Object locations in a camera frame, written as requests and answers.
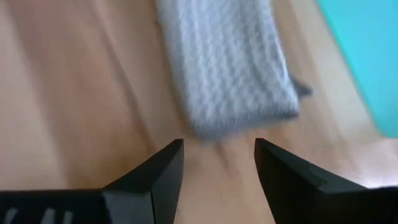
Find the teal mat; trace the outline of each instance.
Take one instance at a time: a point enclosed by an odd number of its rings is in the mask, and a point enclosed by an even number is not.
[[[317,1],[379,132],[398,138],[398,0]]]

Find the wooden floor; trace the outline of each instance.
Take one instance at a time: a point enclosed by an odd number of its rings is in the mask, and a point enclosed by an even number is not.
[[[273,223],[256,174],[266,138],[367,187],[398,184],[313,1],[275,0],[289,69],[315,89],[295,121],[190,137],[148,0],[0,0],[0,189],[102,187],[185,138],[176,223]]]

